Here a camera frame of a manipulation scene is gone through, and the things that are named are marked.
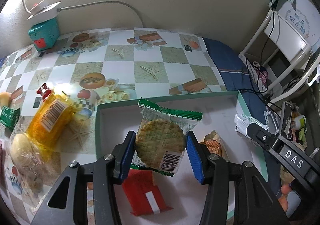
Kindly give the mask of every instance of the blue bedsheet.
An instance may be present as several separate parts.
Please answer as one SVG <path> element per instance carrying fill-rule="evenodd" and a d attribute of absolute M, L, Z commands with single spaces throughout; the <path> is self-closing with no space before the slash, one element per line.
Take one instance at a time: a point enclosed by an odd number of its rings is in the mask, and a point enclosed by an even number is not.
<path fill-rule="evenodd" d="M 210 57 L 220 72 L 227 90 L 252 88 L 246 65 L 244 65 L 233 49 L 222 42 L 207 38 L 204 38 L 204 43 Z M 265 124 L 266 121 L 263 115 L 263 112 L 266 110 L 265 104 L 255 94 L 244 92 L 242 96 L 251 115 Z M 281 196 L 281 192 L 279 192 L 281 188 L 280 164 L 266 151 L 264 151 L 264 156 L 268 170 L 268 184 L 277 196 Z"/>

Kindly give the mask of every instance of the barcode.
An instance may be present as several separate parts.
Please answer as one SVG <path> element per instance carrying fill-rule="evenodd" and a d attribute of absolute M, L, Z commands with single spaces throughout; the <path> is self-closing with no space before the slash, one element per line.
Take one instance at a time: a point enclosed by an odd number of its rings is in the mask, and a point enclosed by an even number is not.
<path fill-rule="evenodd" d="M 160 163 L 160 170 L 166 172 L 173 172 L 173 170 L 177 167 L 180 157 L 182 154 L 166 151 Z"/>
<path fill-rule="evenodd" d="M 41 124 L 45 130 L 48 132 L 51 131 L 59 116 L 67 107 L 68 105 L 62 103 L 58 99 L 52 103 L 47 112 L 41 117 Z"/>

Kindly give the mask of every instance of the yellow snack bag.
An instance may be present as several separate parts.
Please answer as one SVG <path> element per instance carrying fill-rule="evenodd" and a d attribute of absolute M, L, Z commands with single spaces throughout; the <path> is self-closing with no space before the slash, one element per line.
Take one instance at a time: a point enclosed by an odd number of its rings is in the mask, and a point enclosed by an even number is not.
<path fill-rule="evenodd" d="M 69 123 L 76 109 L 66 94 L 63 92 L 57 94 L 54 90 L 49 90 L 45 83 L 37 93 L 42 95 L 44 103 L 29 124 L 25 135 L 38 147 L 46 162 L 63 128 Z"/>

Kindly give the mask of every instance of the rice cracker package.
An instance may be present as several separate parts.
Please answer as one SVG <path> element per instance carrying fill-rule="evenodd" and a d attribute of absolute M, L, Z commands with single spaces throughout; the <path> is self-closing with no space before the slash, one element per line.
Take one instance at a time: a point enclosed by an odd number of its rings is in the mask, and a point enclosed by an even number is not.
<path fill-rule="evenodd" d="M 201 121 L 202 113 L 160 107 L 144 98 L 138 106 L 143 119 L 131 167 L 173 176 L 186 148 L 185 135 Z"/>

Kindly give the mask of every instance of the wafer snack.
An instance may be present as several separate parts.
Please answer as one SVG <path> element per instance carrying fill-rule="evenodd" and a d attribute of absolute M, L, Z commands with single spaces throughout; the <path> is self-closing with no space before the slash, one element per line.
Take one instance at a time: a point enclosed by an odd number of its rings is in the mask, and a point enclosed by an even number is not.
<path fill-rule="evenodd" d="M 143 119 L 137 132 L 132 168 L 172 176 L 186 147 L 185 134 L 201 121 L 202 113 L 167 109 L 141 98 Z"/>
<path fill-rule="evenodd" d="M 199 143 L 206 145 L 211 154 L 221 156 L 227 162 L 230 161 L 225 151 L 223 141 L 215 130 L 213 130 L 210 134 L 206 135 L 204 139 Z"/>

